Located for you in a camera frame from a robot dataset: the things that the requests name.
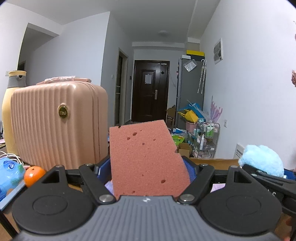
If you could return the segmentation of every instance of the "gold oval logo badge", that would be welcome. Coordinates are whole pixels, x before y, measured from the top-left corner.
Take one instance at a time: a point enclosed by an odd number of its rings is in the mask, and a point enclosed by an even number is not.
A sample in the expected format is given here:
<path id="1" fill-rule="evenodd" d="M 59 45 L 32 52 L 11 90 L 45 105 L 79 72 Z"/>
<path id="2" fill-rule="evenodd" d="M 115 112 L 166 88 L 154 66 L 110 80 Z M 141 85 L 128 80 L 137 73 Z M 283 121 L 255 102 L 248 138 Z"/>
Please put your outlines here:
<path id="1" fill-rule="evenodd" d="M 68 117 L 68 110 L 67 110 L 67 107 L 65 105 L 61 105 L 59 107 L 59 116 L 62 119 L 66 119 Z"/>

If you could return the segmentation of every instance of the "gray ribbed plate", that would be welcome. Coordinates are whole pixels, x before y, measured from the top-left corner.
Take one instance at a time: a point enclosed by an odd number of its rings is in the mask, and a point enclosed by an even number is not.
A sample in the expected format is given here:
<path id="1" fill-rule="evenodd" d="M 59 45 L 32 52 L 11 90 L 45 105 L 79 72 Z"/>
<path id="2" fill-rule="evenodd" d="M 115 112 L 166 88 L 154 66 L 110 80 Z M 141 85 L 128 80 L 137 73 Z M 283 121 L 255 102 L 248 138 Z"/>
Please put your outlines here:
<path id="1" fill-rule="evenodd" d="M 122 196 L 101 205 L 80 228 L 56 236 L 21 232 L 17 241 L 280 241 L 268 233 L 231 236 L 209 226 L 193 206 L 177 204 L 170 196 Z"/>

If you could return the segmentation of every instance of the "refrigerator door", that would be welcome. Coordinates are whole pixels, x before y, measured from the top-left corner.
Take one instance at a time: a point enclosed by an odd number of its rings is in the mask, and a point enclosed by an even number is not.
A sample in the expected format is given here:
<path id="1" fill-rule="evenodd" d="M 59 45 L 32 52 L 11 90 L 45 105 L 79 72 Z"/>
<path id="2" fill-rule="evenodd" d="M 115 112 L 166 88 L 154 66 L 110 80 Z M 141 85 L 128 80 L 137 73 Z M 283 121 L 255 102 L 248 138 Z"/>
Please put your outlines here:
<path id="1" fill-rule="evenodd" d="M 198 103 L 201 109 L 203 108 L 205 91 L 203 91 L 203 94 L 201 94 L 202 83 L 200 85 L 200 92 L 199 94 L 197 93 L 201 76 L 202 62 L 196 61 L 197 66 L 193 70 L 188 72 L 184 67 L 184 63 L 188 61 L 188 59 L 182 59 L 182 61 L 179 64 L 180 68 L 182 67 L 182 70 L 178 81 L 178 94 L 180 91 L 180 95 L 178 95 L 179 98 L 177 97 L 177 110 L 184 108 L 186 105 L 188 105 L 188 101 L 190 101 L 191 103 Z M 180 129 L 185 129 L 185 120 L 184 118 L 181 118 L 180 115 L 176 116 L 176 127 Z"/>

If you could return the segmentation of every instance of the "door handle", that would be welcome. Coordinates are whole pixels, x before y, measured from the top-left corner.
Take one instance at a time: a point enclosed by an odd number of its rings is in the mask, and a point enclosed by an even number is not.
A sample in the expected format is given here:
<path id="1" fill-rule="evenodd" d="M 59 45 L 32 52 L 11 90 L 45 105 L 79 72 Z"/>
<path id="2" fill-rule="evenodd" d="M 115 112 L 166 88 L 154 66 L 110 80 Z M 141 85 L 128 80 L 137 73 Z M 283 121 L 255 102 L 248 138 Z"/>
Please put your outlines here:
<path id="1" fill-rule="evenodd" d="M 152 94 L 154 94 L 154 99 L 157 100 L 157 90 L 155 90 L 155 93 Z"/>

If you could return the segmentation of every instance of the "yellow bag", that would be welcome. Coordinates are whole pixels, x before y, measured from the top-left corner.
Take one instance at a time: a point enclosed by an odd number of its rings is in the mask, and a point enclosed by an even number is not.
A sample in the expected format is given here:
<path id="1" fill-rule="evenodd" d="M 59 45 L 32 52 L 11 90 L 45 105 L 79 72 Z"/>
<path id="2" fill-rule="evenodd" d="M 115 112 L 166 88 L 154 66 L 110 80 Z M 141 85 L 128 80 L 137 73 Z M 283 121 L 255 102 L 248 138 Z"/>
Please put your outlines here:
<path id="1" fill-rule="evenodd" d="M 198 117 L 197 115 L 193 112 L 193 110 L 185 110 L 186 111 L 186 114 L 183 114 L 182 112 L 178 112 L 178 114 L 182 117 L 184 117 L 187 121 L 190 121 L 190 122 L 197 122 L 198 120 Z"/>

